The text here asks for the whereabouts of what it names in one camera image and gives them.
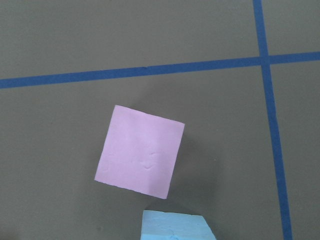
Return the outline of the light blue block left side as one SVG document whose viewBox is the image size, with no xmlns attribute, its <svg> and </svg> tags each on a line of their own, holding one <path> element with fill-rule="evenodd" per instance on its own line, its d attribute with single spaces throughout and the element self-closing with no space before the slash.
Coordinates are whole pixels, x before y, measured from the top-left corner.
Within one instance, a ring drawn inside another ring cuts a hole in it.
<svg viewBox="0 0 320 240">
<path fill-rule="evenodd" d="M 144 210 L 142 240 L 214 240 L 216 237 L 201 215 Z"/>
</svg>

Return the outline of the pink foam block near left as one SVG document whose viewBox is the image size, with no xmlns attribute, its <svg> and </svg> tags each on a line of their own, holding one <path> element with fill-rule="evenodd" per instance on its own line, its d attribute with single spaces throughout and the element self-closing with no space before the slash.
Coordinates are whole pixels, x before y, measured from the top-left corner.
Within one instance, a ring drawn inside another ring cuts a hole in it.
<svg viewBox="0 0 320 240">
<path fill-rule="evenodd" d="M 185 124 L 115 105 L 95 181 L 168 197 Z"/>
</svg>

